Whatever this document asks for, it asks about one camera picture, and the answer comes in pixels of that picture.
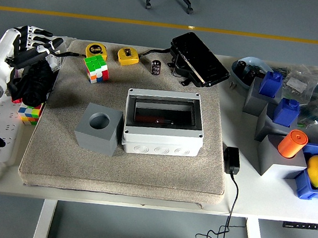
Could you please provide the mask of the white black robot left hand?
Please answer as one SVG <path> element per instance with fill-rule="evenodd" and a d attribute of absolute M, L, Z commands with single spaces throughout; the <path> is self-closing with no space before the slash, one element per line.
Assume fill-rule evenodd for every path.
<path fill-rule="evenodd" d="M 13 69 L 36 64 L 57 52 L 64 38 L 33 26 L 8 29 L 0 40 L 0 86 L 9 82 Z"/>

